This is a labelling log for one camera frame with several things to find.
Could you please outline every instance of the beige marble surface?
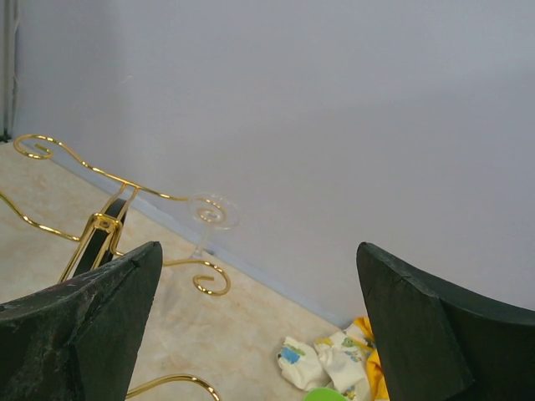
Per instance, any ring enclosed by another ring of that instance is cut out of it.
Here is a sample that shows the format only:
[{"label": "beige marble surface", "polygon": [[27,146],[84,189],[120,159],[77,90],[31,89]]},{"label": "beige marble surface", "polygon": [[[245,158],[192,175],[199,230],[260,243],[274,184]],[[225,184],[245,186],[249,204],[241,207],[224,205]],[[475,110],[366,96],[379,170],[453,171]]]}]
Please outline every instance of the beige marble surface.
[{"label": "beige marble surface", "polygon": [[[34,220],[74,235],[108,197],[49,160],[20,155],[11,144],[0,145],[0,190]],[[120,249],[146,241],[160,241],[165,259],[186,257],[193,249],[177,234],[130,210]],[[0,303],[53,285],[74,248],[75,243],[24,223],[0,201]],[[311,342],[336,327],[235,268],[221,266],[232,279],[224,297],[209,297],[193,287],[191,278],[203,266],[162,270],[130,387],[162,375],[191,373],[211,383],[223,400],[302,399],[304,393],[280,375],[276,355],[281,341],[292,335]],[[169,287],[176,289],[176,306],[161,313]],[[133,399],[211,397],[192,383],[168,383]]]}]

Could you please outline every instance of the wall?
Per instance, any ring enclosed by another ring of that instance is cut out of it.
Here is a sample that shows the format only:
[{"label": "wall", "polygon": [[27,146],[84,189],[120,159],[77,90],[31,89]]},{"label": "wall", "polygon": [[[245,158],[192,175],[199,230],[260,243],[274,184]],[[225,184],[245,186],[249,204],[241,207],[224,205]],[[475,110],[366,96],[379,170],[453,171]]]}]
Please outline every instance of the wall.
[{"label": "wall", "polygon": [[[242,224],[213,246],[277,291],[344,324],[364,313],[354,254],[372,241],[535,307],[535,3],[21,11],[17,132],[162,191],[233,199]],[[195,236],[183,206],[147,199]]]}]

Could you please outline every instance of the yellow cloth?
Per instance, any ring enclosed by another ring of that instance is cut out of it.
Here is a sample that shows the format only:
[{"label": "yellow cloth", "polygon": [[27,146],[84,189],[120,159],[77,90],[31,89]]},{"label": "yellow cloth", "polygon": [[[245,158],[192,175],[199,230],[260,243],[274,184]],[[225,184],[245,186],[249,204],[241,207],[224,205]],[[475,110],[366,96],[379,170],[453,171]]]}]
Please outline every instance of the yellow cloth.
[{"label": "yellow cloth", "polygon": [[[375,343],[375,337],[371,331],[371,324],[367,317],[357,317],[354,320],[354,325],[362,330],[364,337]],[[379,353],[377,349],[373,349],[368,360],[366,361],[366,373],[368,374],[369,386],[371,387],[371,394],[373,400],[390,399],[388,390],[386,389],[385,376],[381,368],[381,361],[379,360]]]}]

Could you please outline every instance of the gold metal frame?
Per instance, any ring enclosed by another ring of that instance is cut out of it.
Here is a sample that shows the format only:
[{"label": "gold metal frame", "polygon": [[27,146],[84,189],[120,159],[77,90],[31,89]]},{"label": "gold metal frame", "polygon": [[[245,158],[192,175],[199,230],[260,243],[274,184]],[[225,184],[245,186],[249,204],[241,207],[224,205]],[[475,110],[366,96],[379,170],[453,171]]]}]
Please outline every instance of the gold metal frame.
[{"label": "gold metal frame", "polygon": [[[62,272],[59,278],[59,282],[64,282],[65,280],[68,280],[71,277],[73,273],[73,269],[76,266],[76,263],[78,262],[79,258],[82,256],[86,246],[88,245],[89,241],[91,240],[91,238],[93,237],[96,231],[105,232],[106,238],[104,240],[103,246],[100,248],[97,257],[94,260],[91,270],[99,266],[100,262],[102,261],[102,258],[104,257],[104,254],[107,251],[111,252],[114,256],[124,255],[123,252],[117,250],[117,246],[119,245],[119,241],[120,241],[120,236],[123,231],[123,223],[121,222],[121,219],[123,218],[126,211],[128,210],[128,207],[130,206],[132,200],[140,193],[140,191],[149,193],[151,195],[156,195],[156,196],[159,196],[161,198],[164,198],[170,201],[183,202],[183,201],[188,201],[189,199],[189,197],[187,196],[167,195],[167,194],[152,190],[150,188],[147,188],[143,185],[139,185],[135,183],[134,181],[126,180],[117,175],[112,175],[97,167],[93,167],[86,161],[82,160],[67,145],[65,145],[64,143],[58,140],[55,140],[54,138],[50,138],[48,136],[28,134],[28,135],[20,136],[13,141],[13,146],[15,147],[17,152],[29,158],[36,159],[36,160],[48,160],[54,157],[54,153],[47,146],[43,146],[40,143],[35,143],[33,147],[36,150],[43,152],[43,154],[41,155],[37,153],[33,153],[32,151],[25,150],[21,144],[22,141],[24,140],[42,140],[42,141],[45,141],[45,143],[57,145],[58,147],[66,151],[74,160],[80,163],[83,167],[95,173],[101,174],[111,180],[114,180],[120,183],[121,185],[120,189],[106,201],[106,203],[104,204],[100,212],[95,212],[91,216],[89,216],[89,219],[84,228],[84,231],[82,232],[80,236],[74,236],[72,234],[58,230],[51,226],[46,226],[44,224],[36,222],[35,220],[28,217],[25,213],[23,213],[22,210],[19,207],[17,207],[15,203],[7,195],[3,194],[0,191],[0,199],[2,199],[5,203],[7,203],[8,206],[15,212],[15,214],[20,219],[27,222],[30,226],[36,227],[39,230],[43,230],[50,234],[54,234],[66,240],[78,242],[78,246],[76,247],[76,250],[74,251],[74,254],[72,255],[71,259],[69,260],[69,263],[67,264],[64,271]],[[131,189],[132,192],[129,198],[126,200],[123,207],[121,208],[117,217],[106,215],[105,212],[108,209],[108,207],[114,201],[119,199],[120,196],[123,195],[127,189]],[[214,206],[222,210],[223,214],[225,213],[225,211],[219,205],[214,205]],[[193,284],[199,291],[204,292],[206,295],[220,297],[222,295],[225,295],[231,289],[231,280],[229,276],[225,273],[223,269],[221,269],[219,266],[209,261],[204,261],[200,259],[179,259],[179,260],[174,260],[174,261],[163,262],[163,266],[179,266],[179,265],[186,265],[186,264],[201,264],[204,266],[211,267],[213,270],[219,273],[219,275],[225,280],[225,287],[222,290],[210,290],[208,288],[205,288],[202,285],[202,282],[203,281],[213,282],[215,280],[214,276],[208,276],[208,275],[194,276]],[[162,378],[157,378],[148,383],[142,384],[139,387],[131,389],[127,393],[126,398],[132,398],[136,395],[139,395],[140,393],[144,393],[145,391],[151,388],[154,388],[164,383],[169,383],[169,382],[174,382],[174,381],[189,381],[189,382],[198,384],[199,386],[203,387],[216,401],[221,400],[221,397],[219,396],[217,391],[209,383],[202,380],[201,378],[197,378],[189,374],[175,374],[175,375],[170,375],[170,376],[164,376]]]}]

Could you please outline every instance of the green bowl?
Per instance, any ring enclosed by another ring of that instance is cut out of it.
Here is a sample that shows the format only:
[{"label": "green bowl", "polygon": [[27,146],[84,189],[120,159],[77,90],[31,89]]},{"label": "green bowl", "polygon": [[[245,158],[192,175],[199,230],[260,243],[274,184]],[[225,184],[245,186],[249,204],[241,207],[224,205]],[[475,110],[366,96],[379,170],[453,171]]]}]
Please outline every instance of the green bowl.
[{"label": "green bowl", "polygon": [[347,401],[347,398],[331,388],[315,388],[303,401]]}]

